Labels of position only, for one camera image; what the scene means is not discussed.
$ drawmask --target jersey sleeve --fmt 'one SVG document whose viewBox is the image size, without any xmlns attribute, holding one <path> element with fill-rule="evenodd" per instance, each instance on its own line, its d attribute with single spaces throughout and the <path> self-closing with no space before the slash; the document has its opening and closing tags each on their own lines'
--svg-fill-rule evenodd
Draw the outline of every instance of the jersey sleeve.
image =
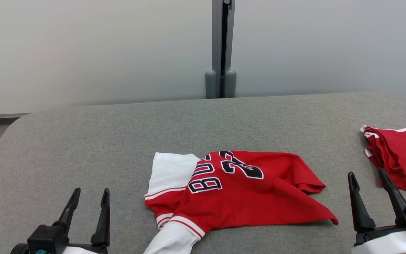
<svg viewBox="0 0 406 254">
<path fill-rule="evenodd" d="M 179 206 L 192 172 L 200 159 L 193 154 L 156 153 L 145 195 L 145 205 L 155 212 L 161 229 Z"/>
</svg>

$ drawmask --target red stripe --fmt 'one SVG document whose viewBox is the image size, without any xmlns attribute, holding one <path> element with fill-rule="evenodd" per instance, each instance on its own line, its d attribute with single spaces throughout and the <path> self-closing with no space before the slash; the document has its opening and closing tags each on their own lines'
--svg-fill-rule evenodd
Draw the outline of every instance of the red stripe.
<svg viewBox="0 0 406 254">
<path fill-rule="evenodd" d="M 203 238 L 203 236 L 200 235 L 195 229 L 193 229 L 193 227 L 187 225 L 186 223 L 184 223 L 184 222 L 182 222 L 182 221 L 180 221 L 180 220 L 169 220 L 169 222 L 179 222 L 179 223 L 181 223 L 181 224 L 184 224 L 184 225 L 186 225 L 187 227 L 189 227 L 193 232 L 195 232 L 198 236 L 200 236 L 200 238 Z"/>
<path fill-rule="evenodd" d="M 166 191 L 166 190 L 179 189 L 179 188 L 186 188 L 186 187 L 187 187 L 187 186 L 184 186 L 184 187 L 172 187 L 172 188 L 168 188 L 168 189 L 164 189 L 164 190 L 158 191 L 158 192 L 153 193 L 153 194 L 150 194 L 150 195 L 145 195 L 145 197 L 147 197 L 147 196 L 154 196 L 154 195 L 156 195 L 156 194 L 158 194 L 158 193 L 161 193 L 161 192 L 164 192 L 164 191 Z"/>
<path fill-rule="evenodd" d="M 172 218 L 172 216 L 163 218 L 162 220 L 160 220 L 160 221 L 158 222 L 158 225 L 160 225 L 163 220 L 170 219 L 170 218 Z"/>
</svg>

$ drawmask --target red jersey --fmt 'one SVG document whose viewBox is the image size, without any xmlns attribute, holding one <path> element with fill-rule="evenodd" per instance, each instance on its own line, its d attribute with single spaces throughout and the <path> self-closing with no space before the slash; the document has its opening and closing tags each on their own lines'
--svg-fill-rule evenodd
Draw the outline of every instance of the red jersey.
<svg viewBox="0 0 406 254">
<path fill-rule="evenodd" d="M 365 150 L 367 157 L 378 169 L 388 173 L 396 187 L 406 190 L 406 128 L 390 130 L 363 126 L 361 130 L 370 143 Z"/>
<path fill-rule="evenodd" d="M 168 223 L 187 228 L 198 239 L 213 228 L 325 219 L 338 224 L 329 209 L 303 192 L 320 193 L 325 185 L 295 154 L 212 152 L 197 162 L 186 188 L 176 187 L 145 204 L 156 217 L 158 207 L 176 209 Z"/>
</svg>

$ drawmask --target basketball jersey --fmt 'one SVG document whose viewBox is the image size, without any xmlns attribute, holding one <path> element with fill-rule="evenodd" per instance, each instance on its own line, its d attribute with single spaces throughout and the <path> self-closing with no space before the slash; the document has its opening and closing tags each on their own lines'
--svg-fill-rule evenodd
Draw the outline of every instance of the basketball jersey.
<svg viewBox="0 0 406 254">
<path fill-rule="evenodd" d="M 190 253 L 193 244 L 214 228 L 325 219 L 338 224 L 329 209 L 303 192 L 320 193 L 325 185 L 294 154 L 212 152 L 196 163 L 189 179 L 184 188 L 167 186 L 161 188 L 163 194 L 146 196 L 154 196 L 145 204 L 162 220 L 158 224 L 167 224 L 145 253 Z"/>
</svg>

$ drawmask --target white fabric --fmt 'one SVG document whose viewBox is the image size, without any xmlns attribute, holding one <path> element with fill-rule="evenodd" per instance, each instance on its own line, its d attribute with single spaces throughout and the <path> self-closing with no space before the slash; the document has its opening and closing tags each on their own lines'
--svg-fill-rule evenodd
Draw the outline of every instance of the white fabric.
<svg viewBox="0 0 406 254">
<path fill-rule="evenodd" d="M 374 156 L 371 151 L 369 151 L 367 148 L 364 150 L 364 153 L 366 154 L 366 156 L 369 158 L 371 156 Z"/>
<path fill-rule="evenodd" d="M 367 127 L 367 125 L 363 125 L 360 130 L 361 130 L 362 132 L 364 132 L 364 130 L 366 129 L 366 127 Z M 387 130 L 387 131 L 396 131 L 396 132 L 406 132 L 406 128 L 399 129 L 399 130 L 393 130 L 393 129 L 379 129 L 379 128 L 374 128 L 374 129 L 377 129 L 377 130 Z"/>
<path fill-rule="evenodd" d="M 162 215 L 159 215 L 158 218 L 156 218 L 156 222 L 158 223 L 158 229 L 161 229 L 166 222 L 169 221 L 170 218 L 172 218 L 173 214 L 172 213 L 165 213 Z"/>
<path fill-rule="evenodd" d="M 193 154 L 179 155 L 156 153 L 145 200 L 155 198 L 169 191 L 183 190 L 200 160 Z"/>
<path fill-rule="evenodd" d="M 143 254 L 190 254 L 198 238 L 179 224 L 167 223 Z"/>
<path fill-rule="evenodd" d="M 95 254 L 95 252 L 83 249 L 81 247 L 66 247 L 62 254 Z"/>
<path fill-rule="evenodd" d="M 391 233 L 355 246 L 352 254 L 406 254 L 406 231 Z"/>
<path fill-rule="evenodd" d="M 195 235 L 196 238 L 198 238 L 198 240 L 201 240 L 202 237 L 205 235 L 204 231 L 199 226 L 197 226 L 197 224 L 184 217 L 174 216 L 169 220 L 169 223 L 179 224 L 187 228 L 192 234 Z"/>
<path fill-rule="evenodd" d="M 374 133 L 374 132 L 365 132 L 365 133 L 364 133 L 364 136 L 365 136 L 366 138 L 369 138 L 369 137 L 371 137 L 371 136 L 374 136 L 375 138 L 379 138 L 379 137 L 380 137 L 377 133 Z"/>
</svg>

